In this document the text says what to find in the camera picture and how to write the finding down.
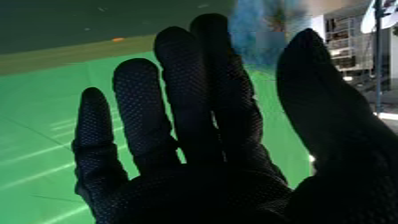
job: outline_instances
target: green floor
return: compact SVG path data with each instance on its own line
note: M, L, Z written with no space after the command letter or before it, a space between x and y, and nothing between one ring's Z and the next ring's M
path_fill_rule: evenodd
M0 223L92 223L89 209L73 193L69 142L82 90L96 86L108 97L119 157L132 177L137 170L123 139L112 95L112 70L142 53L0 77ZM265 117L265 145L291 187L309 175L306 149L275 97L275 81L251 73Z

